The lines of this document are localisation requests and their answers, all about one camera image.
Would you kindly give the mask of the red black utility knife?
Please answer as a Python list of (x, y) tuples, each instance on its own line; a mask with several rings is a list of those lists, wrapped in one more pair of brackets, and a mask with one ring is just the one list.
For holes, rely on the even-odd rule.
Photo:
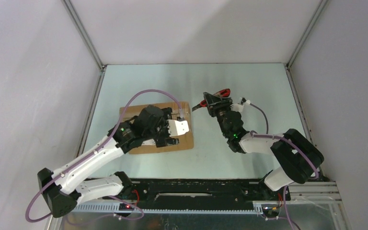
[(204, 92), (204, 100), (198, 103), (192, 108), (192, 112), (200, 109), (206, 108), (208, 113), (214, 117), (216, 111), (221, 108), (227, 108), (232, 105), (232, 99), (230, 98), (231, 90), (229, 88), (220, 90), (214, 94)]

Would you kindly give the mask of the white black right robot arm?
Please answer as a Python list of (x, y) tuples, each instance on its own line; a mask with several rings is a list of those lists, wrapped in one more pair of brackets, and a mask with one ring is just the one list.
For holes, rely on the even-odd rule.
[(229, 148), (237, 153), (262, 153), (273, 155), (279, 167), (270, 171), (260, 186), (260, 196), (274, 199), (279, 189), (292, 184), (304, 184), (309, 179), (320, 177), (319, 167), (324, 162), (323, 154), (299, 131), (289, 129), (280, 134), (248, 131), (243, 125), (241, 112), (245, 105), (260, 108), (250, 100), (241, 98), (234, 103), (229, 93), (203, 93), (203, 106), (211, 117), (215, 117)]

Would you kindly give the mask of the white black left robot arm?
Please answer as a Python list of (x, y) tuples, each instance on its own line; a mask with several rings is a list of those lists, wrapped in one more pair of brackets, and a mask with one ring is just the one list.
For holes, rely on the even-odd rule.
[(40, 193), (53, 217), (70, 213), (77, 205), (104, 196), (128, 199), (132, 183), (124, 172), (115, 172), (102, 179), (88, 177), (149, 140), (176, 137), (188, 131), (181, 117), (174, 119), (171, 107), (144, 107), (138, 115), (119, 120), (93, 148), (56, 169), (41, 169), (38, 174)]

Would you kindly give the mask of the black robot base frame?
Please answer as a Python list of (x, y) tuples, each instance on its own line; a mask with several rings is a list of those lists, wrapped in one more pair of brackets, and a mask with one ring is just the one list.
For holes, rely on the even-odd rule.
[(282, 206), (290, 195), (284, 189), (272, 191), (258, 179), (145, 179), (133, 178), (132, 186), (117, 198), (128, 205), (119, 212), (131, 211), (132, 204), (143, 211), (255, 211), (258, 203)]

